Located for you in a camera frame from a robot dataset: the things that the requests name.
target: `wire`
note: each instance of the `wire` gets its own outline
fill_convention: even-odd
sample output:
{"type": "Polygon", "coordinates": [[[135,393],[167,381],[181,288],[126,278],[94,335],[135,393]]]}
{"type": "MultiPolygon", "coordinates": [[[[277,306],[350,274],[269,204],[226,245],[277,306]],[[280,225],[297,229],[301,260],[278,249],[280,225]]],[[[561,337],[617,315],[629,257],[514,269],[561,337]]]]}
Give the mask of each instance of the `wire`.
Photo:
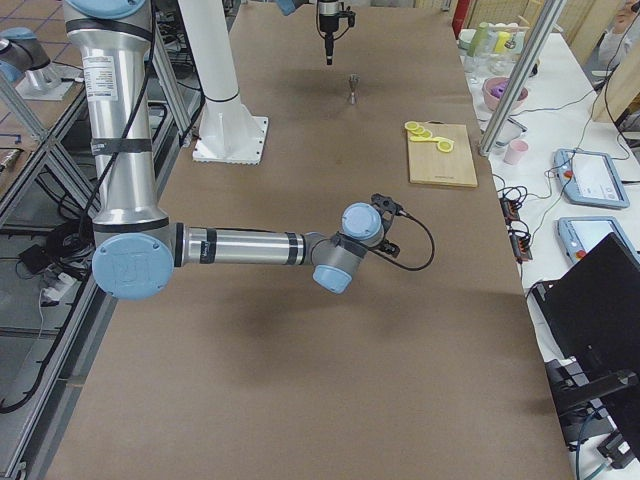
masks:
{"type": "MultiPolygon", "coordinates": [[[[557,170],[561,167],[563,167],[564,165],[566,165],[567,163],[571,166],[571,169],[573,170],[573,157],[575,157],[575,154],[580,150],[580,147],[582,146],[582,142],[584,140],[584,136],[587,132],[587,127],[589,126],[589,123],[591,123],[591,114],[593,114],[593,107],[595,105],[595,100],[594,102],[591,104],[591,113],[589,114],[589,118],[587,119],[587,122],[584,124],[584,127],[582,128],[582,134],[580,135],[580,140],[578,141],[578,145],[576,146],[576,148],[573,149],[571,155],[567,156],[567,160],[564,161],[562,164],[557,165],[555,167],[551,167],[549,170],[545,171],[545,174],[547,175],[547,178],[550,178],[549,175],[552,174],[552,172],[554,170],[557,170]]],[[[538,231],[542,228],[542,225],[544,224],[544,219],[546,218],[547,214],[553,210],[553,208],[560,203],[560,200],[562,200],[562,195],[564,194],[564,191],[567,189],[567,186],[569,185],[569,182],[564,182],[564,184],[562,185],[562,189],[560,189],[560,193],[558,195],[558,198],[551,204],[551,206],[549,206],[542,214],[542,218],[540,219],[540,223],[539,225],[536,227],[536,229],[531,233],[531,242],[529,243],[530,247],[533,246],[533,241],[535,239],[536,233],[538,233],[538,231]]]]}
{"type": "Polygon", "coordinates": [[[198,86],[198,87],[192,87],[191,85],[187,85],[186,83],[182,83],[182,82],[176,82],[178,85],[180,85],[181,87],[187,88],[189,90],[195,90],[196,92],[201,92],[202,93],[202,86],[198,86]]]}
{"type": "Polygon", "coordinates": [[[384,254],[378,252],[377,250],[375,250],[375,247],[368,247],[368,246],[366,246],[366,245],[364,245],[363,243],[360,243],[360,242],[357,242],[357,243],[359,243],[361,246],[365,247],[367,250],[369,250],[374,255],[379,256],[383,260],[391,263],[392,265],[395,265],[398,268],[401,268],[403,270],[407,270],[409,272],[418,272],[420,270],[424,270],[425,268],[427,268],[429,265],[431,265],[433,263],[433,259],[435,258],[435,255],[436,255],[436,241],[433,238],[433,234],[431,233],[429,228],[424,223],[422,223],[420,220],[415,218],[410,213],[402,211],[402,212],[399,213],[399,215],[408,218],[412,222],[417,223],[427,233],[427,236],[429,237],[429,241],[431,242],[431,254],[429,255],[429,258],[427,259],[427,261],[425,263],[423,263],[422,265],[419,265],[417,267],[412,267],[412,266],[409,266],[409,265],[403,265],[400,262],[397,262],[397,261],[389,258],[387,255],[384,255],[384,254]]]}
{"type": "MultiPolygon", "coordinates": [[[[27,353],[25,354],[24,358],[22,359],[22,363],[20,363],[20,367],[16,371],[18,374],[22,371],[22,369],[24,368],[25,364],[27,363],[27,360],[31,356],[31,353],[33,352],[33,349],[36,346],[36,342],[38,340],[40,340],[40,338],[42,337],[42,330],[44,330],[44,314],[42,313],[42,295],[43,295],[43,293],[44,293],[44,288],[41,288],[40,289],[40,294],[38,295],[38,313],[40,314],[40,328],[38,330],[38,336],[31,343],[31,346],[29,347],[29,350],[27,350],[27,353]]],[[[11,389],[15,385],[15,382],[18,380],[18,378],[19,378],[19,375],[16,375],[16,377],[13,380],[13,382],[9,385],[9,388],[7,389],[8,392],[11,391],[11,389]]],[[[2,401],[0,401],[0,407],[2,406],[2,403],[4,402],[4,400],[5,399],[3,398],[2,401]]]]}
{"type": "Polygon", "coordinates": [[[151,138],[151,143],[155,143],[155,141],[158,138],[158,135],[160,134],[160,129],[162,128],[162,126],[164,125],[165,120],[167,119],[167,115],[169,113],[167,106],[164,102],[147,102],[147,104],[149,105],[149,110],[152,110],[153,108],[159,108],[160,110],[162,110],[162,118],[160,119],[160,123],[158,124],[158,126],[156,127],[155,131],[153,132],[153,137],[151,138]]]}
{"type": "Polygon", "coordinates": [[[533,108],[531,110],[522,110],[518,113],[514,113],[511,116],[512,117],[517,117],[518,115],[522,115],[524,113],[532,113],[532,112],[543,112],[543,111],[548,111],[548,112],[557,112],[558,110],[562,110],[563,108],[566,108],[570,105],[575,105],[576,103],[580,103],[582,100],[584,100],[585,98],[587,98],[589,96],[590,93],[593,93],[593,89],[590,89],[587,93],[585,93],[582,97],[580,97],[578,100],[574,100],[573,102],[569,102],[569,103],[565,103],[564,105],[562,105],[561,107],[549,107],[549,108],[533,108]]]}
{"type": "MultiPolygon", "coordinates": [[[[136,119],[136,115],[138,114],[138,110],[140,109],[140,105],[142,104],[142,101],[144,100],[144,94],[145,94],[145,92],[147,90],[147,84],[149,83],[149,78],[151,77],[151,70],[152,70],[152,65],[153,65],[153,55],[154,55],[154,50],[155,50],[155,31],[156,31],[155,17],[156,16],[155,16],[154,3],[151,2],[151,45],[149,46],[149,58],[147,60],[147,65],[146,65],[146,68],[145,68],[145,71],[144,71],[144,77],[142,79],[142,85],[140,86],[140,91],[138,92],[138,98],[136,99],[136,102],[135,102],[135,104],[133,106],[133,109],[131,110],[131,113],[129,114],[129,119],[127,120],[127,124],[124,127],[122,135],[120,136],[120,138],[123,139],[123,140],[127,138],[127,135],[129,135],[129,130],[131,130],[131,126],[133,125],[133,122],[136,119]]],[[[100,190],[100,187],[104,183],[105,178],[107,177],[107,175],[109,174],[109,172],[113,168],[113,165],[115,164],[116,159],[118,158],[118,153],[119,152],[114,152],[113,154],[111,154],[111,158],[109,158],[109,161],[105,165],[102,174],[100,175],[100,177],[98,177],[98,180],[97,180],[96,184],[93,186],[93,189],[91,190],[91,194],[89,195],[89,199],[87,200],[87,204],[82,209],[82,213],[80,214],[80,223],[79,223],[79,226],[78,226],[78,235],[80,236],[81,240],[91,241],[89,239],[85,239],[84,238],[84,234],[83,234],[83,231],[82,231],[82,226],[84,225],[85,221],[87,220],[87,216],[89,215],[89,210],[91,210],[91,206],[93,205],[93,201],[96,199],[96,197],[98,195],[98,191],[100,190]]]]}
{"type": "Polygon", "coordinates": [[[84,69],[82,67],[78,67],[76,65],[71,65],[70,63],[64,63],[64,62],[58,62],[57,60],[54,61],[53,63],[55,63],[56,65],[64,65],[65,67],[71,67],[71,68],[75,68],[79,71],[83,71],[84,69]]]}
{"type": "Polygon", "coordinates": [[[68,191],[64,190],[62,195],[60,196],[58,193],[54,192],[51,186],[46,184],[40,177],[43,174],[49,174],[53,177],[53,179],[58,183],[58,185],[64,190],[64,187],[59,184],[58,180],[53,173],[46,169],[41,172],[36,178],[36,184],[42,189],[42,191],[57,204],[57,213],[60,218],[64,220],[77,220],[80,216],[80,212],[82,207],[80,204],[69,194],[68,191]],[[71,214],[71,217],[66,215],[64,212],[68,212],[71,214]]]}
{"type": "Polygon", "coordinates": [[[582,422],[582,426],[580,427],[580,432],[578,433],[578,439],[576,441],[576,480],[580,480],[580,446],[582,445],[582,442],[586,440],[584,435],[587,430],[587,425],[595,418],[598,412],[603,409],[603,405],[596,408],[587,416],[587,418],[584,419],[584,422],[582,422]]]}
{"type": "MultiPolygon", "coordinates": [[[[78,301],[80,300],[80,297],[83,295],[85,286],[86,286],[86,282],[82,282],[82,284],[80,285],[80,288],[78,288],[78,291],[76,292],[76,296],[73,299],[73,305],[74,306],[78,304],[78,301]]],[[[64,336],[67,328],[69,327],[69,324],[71,323],[71,318],[74,316],[74,313],[75,313],[75,309],[74,308],[69,309],[69,313],[67,314],[67,317],[65,318],[64,322],[62,323],[62,326],[60,326],[58,328],[58,333],[56,334],[55,339],[51,343],[51,346],[49,347],[49,351],[45,355],[44,359],[38,361],[38,363],[40,364],[40,369],[38,370],[38,375],[37,375],[36,379],[34,380],[33,385],[31,386],[31,388],[29,390],[27,390],[26,392],[22,392],[24,397],[21,400],[17,401],[16,403],[13,403],[11,405],[5,406],[4,405],[4,401],[6,399],[4,399],[4,398],[2,400],[0,400],[0,414],[7,414],[7,413],[15,412],[19,408],[21,408],[24,405],[26,405],[27,402],[29,402],[29,400],[31,400],[31,398],[35,395],[36,391],[40,387],[40,384],[42,383],[42,379],[44,377],[44,372],[45,372],[46,368],[49,366],[49,362],[53,358],[53,354],[58,349],[58,347],[60,345],[60,342],[62,341],[62,337],[64,336]]]]}
{"type": "Polygon", "coordinates": [[[20,279],[20,280],[31,280],[32,278],[35,278],[36,276],[38,276],[40,273],[36,274],[36,275],[22,275],[19,271],[18,271],[18,266],[22,264],[24,265],[24,262],[22,260],[19,260],[16,262],[16,264],[13,267],[13,270],[16,272],[16,276],[20,279]]]}
{"type": "MultiPolygon", "coordinates": [[[[338,41],[340,40],[342,37],[344,37],[344,35],[351,29],[351,27],[347,26],[347,28],[345,29],[344,32],[342,32],[341,34],[337,35],[336,37],[334,37],[333,41],[338,41]]],[[[318,31],[318,35],[320,35],[320,38],[322,38],[323,40],[326,38],[326,35],[323,35],[322,32],[320,31],[320,2],[316,2],[316,30],[318,31]]]]}
{"type": "Polygon", "coordinates": [[[497,178],[498,180],[500,180],[502,182],[502,188],[500,190],[504,189],[507,186],[507,182],[505,182],[504,178],[502,178],[500,175],[497,175],[495,173],[492,173],[491,175],[493,175],[495,178],[497,178]]]}
{"type": "MultiPolygon", "coordinates": [[[[178,15],[178,19],[175,18],[174,16],[174,22],[179,23],[180,28],[184,31],[185,27],[184,27],[184,22],[182,20],[182,17],[180,15],[178,15]]],[[[186,51],[187,52],[192,52],[193,50],[191,49],[191,44],[189,43],[189,36],[186,34],[183,34],[183,38],[180,40],[186,47],[186,51]]],[[[189,135],[189,133],[191,133],[193,131],[193,127],[195,126],[196,122],[198,121],[198,117],[200,117],[200,113],[202,113],[202,109],[204,108],[204,106],[206,105],[206,99],[207,96],[204,93],[204,88],[202,87],[202,81],[200,80],[200,74],[198,73],[198,68],[196,67],[195,63],[192,61],[192,58],[190,55],[187,55],[187,59],[189,60],[189,65],[191,66],[191,70],[193,72],[195,72],[196,76],[198,77],[198,84],[200,85],[200,87],[196,90],[198,90],[200,92],[200,103],[198,105],[198,108],[196,108],[196,111],[193,112],[193,115],[191,116],[191,121],[189,122],[189,126],[187,127],[187,129],[182,132],[182,134],[180,135],[180,145],[184,144],[185,139],[187,138],[187,136],[189,135]]],[[[194,88],[194,87],[190,87],[187,86],[186,84],[182,83],[182,82],[178,82],[178,84],[182,85],[183,87],[187,87],[187,88],[194,88]]]]}
{"type": "Polygon", "coordinates": [[[631,22],[631,24],[629,24],[629,26],[627,27],[627,29],[624,31],[624,34],[622,35],[622,37],[620,38],[620,42],[618,43],[618,47],[616,48],[615,53],[613,54],[613,57],[611,57],[611,59],[609,60],[609,63],[607,63],[607,68],[606,68],[606,72],[607,72],[607,77],[604,80],[604,88],[602,90],[602,95],[603,95],[603,99],[604,99],[604,106],[605,106],[605,110],[607,111],[607,115],[609,115],[609,118],[611,119],[611,123],[613,123],[613,125],[616,127],[616,130],[618,131],[618,136],[616,137],[616,142],[618,143],[618,145],[620,146],[620,148],[622,148],[622,150],[625,152],[626,156],[622,157],[622,158],[614,158],[612,157],[613,160],[627,160],[630,156],[631,153],[629,153],[629,150],[627,150],[624,145],[622,145],[620,143],[620,137],[624,138],[624,136],[622,135],[622,131],[620,130],[620,127],[618,127],[618,124],[616,123],[616,120],[613,118],[613,114],[611,113],[611,110],[609,109],[609,100],[607,98],[607,93],[609,92],[609,80],[611,78],[611,75],[613,75],[613,71],[611,72],[611,74],[609,74],[609,68],[611,67],[611,63],[613,62],[613,60],[616,58],[616,55],[618,55],[618,52],[620,51],[620,47],[622,46],[622,44],[624,43],[624,39],[627,35],[627,33],[629,32],[629,30],[631,29],[631,27],[633,26],[634,23],[636,23],[636,20],[638,19],[638,15],[636,15],[633,19],[633,21],[631,22]]]}
{"type": "Polygon", "coordinates": [[[594,478],[596,478],[601,472],[604,471],[605,468],[607,468],[609,466],[608,462],[602,462],[600,464],[600,466],[598,468],[596,468],[593,472],[591,472],[589,475],[587,475],[586,477],[584,477],[584,480],[593,480],[594,478]]]}

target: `wooden cutting board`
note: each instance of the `wooden cutting board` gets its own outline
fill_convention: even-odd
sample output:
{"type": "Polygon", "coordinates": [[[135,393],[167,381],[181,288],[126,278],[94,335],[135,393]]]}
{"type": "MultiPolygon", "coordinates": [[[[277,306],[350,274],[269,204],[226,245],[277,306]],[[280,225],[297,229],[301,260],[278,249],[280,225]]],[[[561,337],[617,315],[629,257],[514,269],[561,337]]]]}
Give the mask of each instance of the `wooden cutting board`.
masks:
{"type": "Polygon", "coordinates": [[[409,152],[409,181],[432,185],[455,187],[477,187],[478,179],[473,165],[466,125],[443,125],[418,122],[431,130],[434,136],[445,137],[455,142],[450,153],[440,152],[435,143],[412,142],[407,132],[409,152]]]}

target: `label sticker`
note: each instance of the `label sticker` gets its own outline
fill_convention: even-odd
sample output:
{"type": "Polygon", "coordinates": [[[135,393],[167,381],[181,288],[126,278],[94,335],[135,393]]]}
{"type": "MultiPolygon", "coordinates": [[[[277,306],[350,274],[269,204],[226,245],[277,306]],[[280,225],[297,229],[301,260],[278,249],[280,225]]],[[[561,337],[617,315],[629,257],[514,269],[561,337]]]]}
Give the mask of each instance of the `label sticker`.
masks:
{"type": "Polygon", "coordinates": [[[118,100],[118,85],[116,84],[116,67],[113,57],[84,57],[84,85],[87,100],[97,102],[118,100]]]}

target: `pink cup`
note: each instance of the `pink cup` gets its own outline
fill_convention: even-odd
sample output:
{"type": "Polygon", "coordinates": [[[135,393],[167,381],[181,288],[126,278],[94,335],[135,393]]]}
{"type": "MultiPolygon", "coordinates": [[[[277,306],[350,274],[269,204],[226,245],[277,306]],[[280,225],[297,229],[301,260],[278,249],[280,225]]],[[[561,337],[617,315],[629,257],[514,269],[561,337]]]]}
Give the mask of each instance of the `pink cup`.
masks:
{"type": "Polygon", "coordinates": [[[524,140],[520,140],[519,138],[511,140],[507,147],[507,153],[504,156],[505,163],[509,165],[517,164],[528,150],[529,144],[524,140]]]}

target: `power strip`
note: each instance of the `power strip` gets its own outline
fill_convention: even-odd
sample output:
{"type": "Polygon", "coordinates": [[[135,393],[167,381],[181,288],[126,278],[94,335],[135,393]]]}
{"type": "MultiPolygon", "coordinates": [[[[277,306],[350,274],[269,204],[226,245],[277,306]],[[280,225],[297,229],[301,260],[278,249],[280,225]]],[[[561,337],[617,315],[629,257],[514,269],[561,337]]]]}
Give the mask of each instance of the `power strip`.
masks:
{"type": "Polygon", "coordinates": [[[511,225],[511,222],[520,221],[520,214],[515,200],[509,200],[506,197],[500,199],[500,208],[504,216],[504,223],[511,225]]]}
{"type": "Polygon", "coordinates": [[[509,242],[511,243],[511,249],[513,255],[516,257],[518,263],[528,262],[533,260],[531,250],[529,250],[528,240],[524,240],[515,232],[509,232],[509,242]]]}

